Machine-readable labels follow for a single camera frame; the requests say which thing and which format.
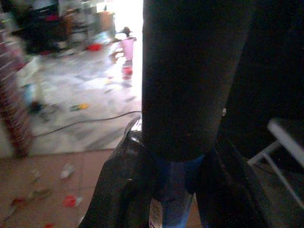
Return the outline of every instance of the tiled floor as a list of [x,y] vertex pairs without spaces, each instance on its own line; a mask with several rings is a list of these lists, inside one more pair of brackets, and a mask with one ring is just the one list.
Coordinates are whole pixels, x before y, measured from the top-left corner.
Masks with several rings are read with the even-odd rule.
[[[124,80],[124,58],[113,65],[110,46],[101,51],[78,51],[62,58],[41,57],[41,70],[33,76],[38,100],[50,106],[48,121],[32,116],[34,135],[50,132],[79,121],[118,116],[140,111],[142,105],[142,43],[136,35],[133,75]],[[89,108],[71,112],[82,103]],[[128,122],[140,114],[130,114],[106,122],[81,123],[35,140],[31,154],[83,152],[115,148]]]
[[[43,155],[23,160],[0,160],[0,219],[8,214],[10,203],[16,197],[25,197],[32,190],[51,188],[52,195],[37,199],[13,214],[5,228],[44,228],[55,224],[56,228],[76,228],[90,203],[100,170],[111,150],[99,152]],[[71,163],[75,172],[67,180],[60,179],[62,168]],[[40,179],[35,179],[38,170]],[[83,197],[77,208],[62,206],[66,195]],[[197,204],[191,206],[188,228],[201,228]]]

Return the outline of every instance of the white marble floor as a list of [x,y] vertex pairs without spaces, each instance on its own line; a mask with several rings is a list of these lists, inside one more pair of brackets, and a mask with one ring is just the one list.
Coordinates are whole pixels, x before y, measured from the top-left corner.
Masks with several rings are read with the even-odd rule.
[[[124,59],[113,65],[107,57],[109,51],[110,47],[104,47],[101,51],[79,52],[62,58],[42,57],[42,69],[35,77],[41,82],[43,100],[50,108],[46,110],[47,120],[37,114],[32,116],[34,135],[83,120],[141,110],[142,43],[138,41],[134,45],[133,76],[130,80],[122,79]],[[89,104],[89,108],[70,111],[71,106],[82,103]],[[31,154],[115,148],[127,123],[138,115],[140,113],[110,121],[80,123],[37,137]]]

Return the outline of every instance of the white chair leg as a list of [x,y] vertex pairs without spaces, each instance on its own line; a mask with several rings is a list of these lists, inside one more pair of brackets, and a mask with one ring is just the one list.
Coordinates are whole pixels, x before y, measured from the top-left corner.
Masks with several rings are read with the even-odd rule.
[[274,163],[274,161],[271,159],[271,157],[268,154],[264,154],[265,159],[268,161],[268,163],[271,165],[273,170],[276,172],[278,175],[279,179],[281,182],[285,185],[287,190],[290,192],[290,194],[293,196],[294,200],[298,203],[298,205],[304,209],[304,203],[301,201],[300,197],[296,194],[294,189],[291,187],[291,185],[288,183],[280,169],[277,167],[277,165]]
[[280,142],[278,140],[274,141],[272,144],[267,146],[264,150],[259,152],[257,155],[255,155],[253,158],[248,160],[248,164],[252,166],[253,164],[257,163],[258,161],[262,160],[264,158],[264,154],[270,154],[272,151],[276,150],[281,146]]

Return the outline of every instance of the furniture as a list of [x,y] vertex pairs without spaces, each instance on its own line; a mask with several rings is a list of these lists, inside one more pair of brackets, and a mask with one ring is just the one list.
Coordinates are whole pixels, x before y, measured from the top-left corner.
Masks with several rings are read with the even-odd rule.
[[294,200],[302,209],[304,209],[303,200],[301,200],[300,196],[295,192],[288,180],[284,177],[282,171],[270,157],[274,150],[278,149],[280,146],[283,146],[304,168],[304,121],[272,119],[267,127],[276,138],[276,141],[251,158],[248,161],[248,164],[252,166],[265,158],[287,190],[293,196]]

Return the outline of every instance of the dark cylindrical pole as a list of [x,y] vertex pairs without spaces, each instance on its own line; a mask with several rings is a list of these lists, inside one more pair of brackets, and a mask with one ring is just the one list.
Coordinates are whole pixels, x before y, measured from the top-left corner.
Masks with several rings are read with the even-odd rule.
[[145,0],[145,147],[169,161],[208,152],[254,11],[254,0]]

